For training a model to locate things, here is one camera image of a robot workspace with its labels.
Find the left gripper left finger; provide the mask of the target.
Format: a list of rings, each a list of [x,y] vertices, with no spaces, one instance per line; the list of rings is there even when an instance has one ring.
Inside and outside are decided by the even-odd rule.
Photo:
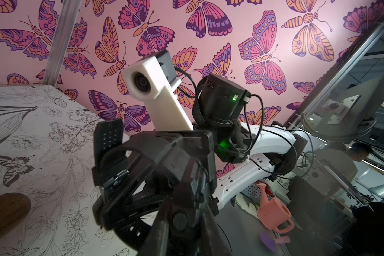
[[[137,256],[166,256],[170,231],[171,200],[166,198]]]

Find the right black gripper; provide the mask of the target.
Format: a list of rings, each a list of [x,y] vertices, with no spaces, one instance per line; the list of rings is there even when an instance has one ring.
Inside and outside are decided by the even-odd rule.
[[[213,232],[216,187],[208,131],[146,132],[121,147],[121,237],[199,239]]]

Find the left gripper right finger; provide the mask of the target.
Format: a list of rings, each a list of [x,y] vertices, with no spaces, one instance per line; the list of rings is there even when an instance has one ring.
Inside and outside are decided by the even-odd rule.
[[[201,210],[201,249],[204,256],[231,256],[231,250],[223,241],[210,208]]]

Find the wooden watch stand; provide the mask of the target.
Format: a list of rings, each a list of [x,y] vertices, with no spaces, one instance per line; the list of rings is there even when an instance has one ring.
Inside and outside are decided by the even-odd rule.
[[[0,239],[15,229],[29,214],[30,199],[20,193],[0,195]]]

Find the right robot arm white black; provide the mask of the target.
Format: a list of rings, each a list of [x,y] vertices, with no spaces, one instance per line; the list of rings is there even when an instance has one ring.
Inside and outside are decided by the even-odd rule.
[[[235,114],[246,109],[256,97],[241,86],[213,74],[195,87],[194,122],[187,117],[174,94],[181,80],[168,82],[162,77],[152,79],[141,73],[122,76],[132,98],[142,101],[156,131],[208,130],[213,134],[214,151],[225,163],[240,164],[226,174],[231,185],[221,184],[214,191],[217,209],[267,174],[283,176],[296,166],[307,140],[285,130],[279,124],[266,127],[238,121]]]

